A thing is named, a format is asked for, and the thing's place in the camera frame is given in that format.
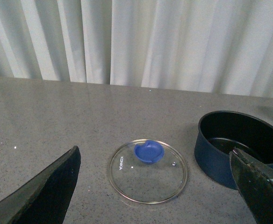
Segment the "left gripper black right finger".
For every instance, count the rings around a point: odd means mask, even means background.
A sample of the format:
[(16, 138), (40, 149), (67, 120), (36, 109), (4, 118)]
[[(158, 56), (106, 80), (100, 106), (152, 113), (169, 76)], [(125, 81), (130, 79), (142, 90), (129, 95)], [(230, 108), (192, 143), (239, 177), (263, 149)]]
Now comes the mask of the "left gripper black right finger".
[(273, 169), (238, 148), (229, 157), (237, 190), (256, 223), (273, 224)]

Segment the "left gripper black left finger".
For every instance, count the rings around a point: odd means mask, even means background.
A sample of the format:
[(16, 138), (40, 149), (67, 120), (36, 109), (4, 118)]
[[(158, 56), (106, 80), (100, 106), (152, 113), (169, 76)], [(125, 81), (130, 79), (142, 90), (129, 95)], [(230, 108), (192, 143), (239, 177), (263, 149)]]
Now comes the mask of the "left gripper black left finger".
[(0, 224), (61, 224), (74, 193), (81, 155), (74, 146), (0, 201)]

